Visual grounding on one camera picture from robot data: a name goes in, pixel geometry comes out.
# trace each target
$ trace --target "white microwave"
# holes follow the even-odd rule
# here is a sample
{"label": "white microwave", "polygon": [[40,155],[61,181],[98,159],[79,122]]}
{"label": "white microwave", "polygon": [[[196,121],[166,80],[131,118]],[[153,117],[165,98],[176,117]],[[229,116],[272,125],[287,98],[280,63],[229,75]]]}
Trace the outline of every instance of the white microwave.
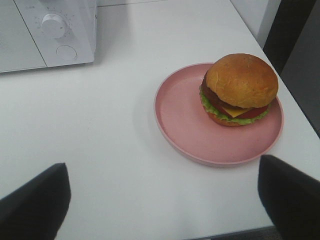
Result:
{"label": "white microwave", "polygon": [[0,72],[94,61],[97,0],[0,0]]}

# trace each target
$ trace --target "top bun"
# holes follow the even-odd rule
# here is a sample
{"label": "top bun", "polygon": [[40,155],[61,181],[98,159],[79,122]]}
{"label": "top bun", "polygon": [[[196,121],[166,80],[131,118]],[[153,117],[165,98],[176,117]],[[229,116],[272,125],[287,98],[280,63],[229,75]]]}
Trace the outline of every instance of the top bun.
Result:
{"label": "top bun", "polygon": [[278,78],[260,58],[244,53],[220,58],[206,73],[206,85],[219,99],[240,108],[261,108],[278,92]]}

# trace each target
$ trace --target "table surface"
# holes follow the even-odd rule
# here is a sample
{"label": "table surface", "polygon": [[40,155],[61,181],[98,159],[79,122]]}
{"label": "table surface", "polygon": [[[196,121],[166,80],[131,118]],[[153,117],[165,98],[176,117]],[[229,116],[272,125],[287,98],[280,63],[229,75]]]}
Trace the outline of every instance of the table surface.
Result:
{"label": "table surface", "polygon": [[[155,121],[168,75],[230,53],[270,63],[229,1],[99,7],[94,63],[0,75],[0,198],[65,162],[72,198],[57,240],[181,240],[271,225],[258,159],[195,163]],[[278,97],[285,123],[268,153],[320,179],[320,141],[280,78]]]}

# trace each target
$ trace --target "microwave knob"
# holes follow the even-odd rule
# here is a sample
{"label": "microwave knob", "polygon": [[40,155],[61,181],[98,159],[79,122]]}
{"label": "microwave knob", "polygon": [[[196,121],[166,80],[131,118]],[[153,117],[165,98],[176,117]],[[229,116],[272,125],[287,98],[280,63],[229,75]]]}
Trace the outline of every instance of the microwave knob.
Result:
{"label": "microwave knob", "polygon": [[46,36],[59,39],[65,35],[69,26],[62,16],[49,13],[43,17],[41,28]]}

